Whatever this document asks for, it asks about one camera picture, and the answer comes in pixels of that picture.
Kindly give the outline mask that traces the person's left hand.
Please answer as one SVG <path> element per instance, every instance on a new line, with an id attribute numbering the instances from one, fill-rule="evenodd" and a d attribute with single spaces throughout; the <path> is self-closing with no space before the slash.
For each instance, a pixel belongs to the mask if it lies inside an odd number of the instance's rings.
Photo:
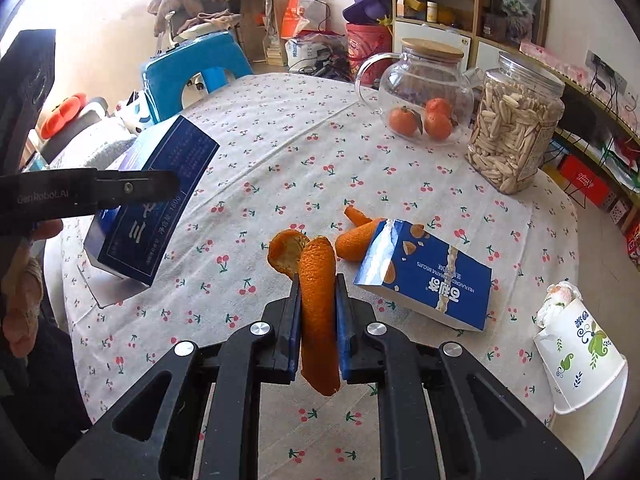
<path id="1" fill-rule="evenodd" d="M 34 348 L 44 291 L 41 266 L 30 254 L 32 243 L 57 236 L 62 227 L 60 219 L 47 220 L 41 222 L 29 238 L 20 237 L 9 269 L 2 276 L 1 293 L 6 302 L 2 334 L 17 359 L 28 356 Z"/>

